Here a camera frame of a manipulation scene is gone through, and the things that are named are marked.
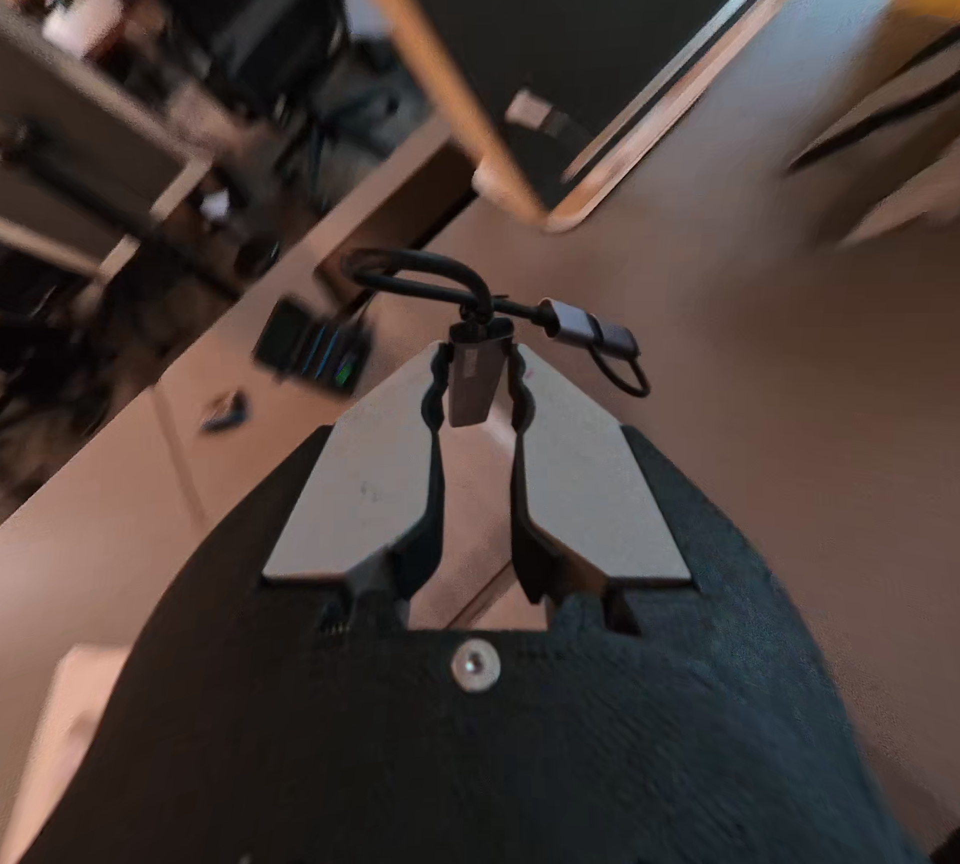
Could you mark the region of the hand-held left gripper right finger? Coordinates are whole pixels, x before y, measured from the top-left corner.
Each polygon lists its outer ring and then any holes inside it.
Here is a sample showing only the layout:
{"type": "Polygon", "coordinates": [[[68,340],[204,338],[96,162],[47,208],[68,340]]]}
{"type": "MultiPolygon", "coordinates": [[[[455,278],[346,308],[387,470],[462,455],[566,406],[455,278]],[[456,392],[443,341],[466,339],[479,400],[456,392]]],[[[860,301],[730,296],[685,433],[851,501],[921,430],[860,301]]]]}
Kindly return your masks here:
{"type": "Polygon", "coordinates": [[[511,562],[523,589],[685,587],[623,426],[530,347],[509,360],[511,562]]]}

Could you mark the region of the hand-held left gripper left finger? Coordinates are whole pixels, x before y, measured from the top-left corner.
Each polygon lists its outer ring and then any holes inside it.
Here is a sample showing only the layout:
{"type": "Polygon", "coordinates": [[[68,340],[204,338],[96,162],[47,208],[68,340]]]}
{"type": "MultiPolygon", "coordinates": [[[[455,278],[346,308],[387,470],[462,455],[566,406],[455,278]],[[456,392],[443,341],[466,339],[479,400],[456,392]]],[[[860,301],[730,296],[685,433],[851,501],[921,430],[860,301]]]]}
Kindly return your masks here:
{"type": "Polygon", "coordinates": [[[266,581],[429,581],[443,551],[449,373],[447,345],[433,342],[338,419],[267,559],[266,581]]]}

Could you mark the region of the grey usb hub with cable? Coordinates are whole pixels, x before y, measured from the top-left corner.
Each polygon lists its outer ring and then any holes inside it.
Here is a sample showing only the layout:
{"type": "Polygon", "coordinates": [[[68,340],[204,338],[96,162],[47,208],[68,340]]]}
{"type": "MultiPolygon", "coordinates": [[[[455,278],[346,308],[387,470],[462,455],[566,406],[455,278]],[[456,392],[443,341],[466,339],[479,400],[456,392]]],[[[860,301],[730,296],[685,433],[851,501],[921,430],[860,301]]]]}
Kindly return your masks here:
{"type": "Polygon", "coordinates": [[[548,338],[587,352],[615,387],[634,398],[651,393],[641,367],[641,349],[627,328],[603,321],[578,306],[545,298],[534,306],[494,295],[473,269],[453,258],[410,249],[362,248],[342,259],[353,283],[377,294],[455,305],[441,353],[447,366],[450,426],[486,421],[515,341],[514,319],[540,328],[548,338]]]}

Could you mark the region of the black usb hub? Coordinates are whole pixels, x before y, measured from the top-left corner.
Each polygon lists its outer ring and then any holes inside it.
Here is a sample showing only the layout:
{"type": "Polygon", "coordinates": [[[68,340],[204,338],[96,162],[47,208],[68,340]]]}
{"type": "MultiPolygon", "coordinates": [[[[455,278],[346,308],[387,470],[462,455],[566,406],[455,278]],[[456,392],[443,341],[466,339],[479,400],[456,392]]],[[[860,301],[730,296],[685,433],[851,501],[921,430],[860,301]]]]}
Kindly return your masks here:
{"type": "Polygon", "coordinates": [[[367,366],[372,333],[362,317],[320,314],[285,296],[273,306],[251,358],[279,379],[345,399],[355,393],[367,366]]]}

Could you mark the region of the metal ledge strip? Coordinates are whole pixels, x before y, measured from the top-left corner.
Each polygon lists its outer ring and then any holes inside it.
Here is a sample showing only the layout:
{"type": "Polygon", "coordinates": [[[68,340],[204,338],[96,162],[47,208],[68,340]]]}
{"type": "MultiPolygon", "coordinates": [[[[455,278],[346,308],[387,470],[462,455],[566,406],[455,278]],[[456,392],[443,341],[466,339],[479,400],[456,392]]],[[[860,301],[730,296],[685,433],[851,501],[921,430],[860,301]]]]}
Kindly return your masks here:
{"type": "Polygon", "coordinates": [[[727,0],[707,22],[670,58],[654,77],[614,116],[609,124],[570,162],[561,175],[566,183],[583,173],[609,147],[614,138],[643,110],[672,87],[682,73],[706,53],[754,0],[727,0]]]}

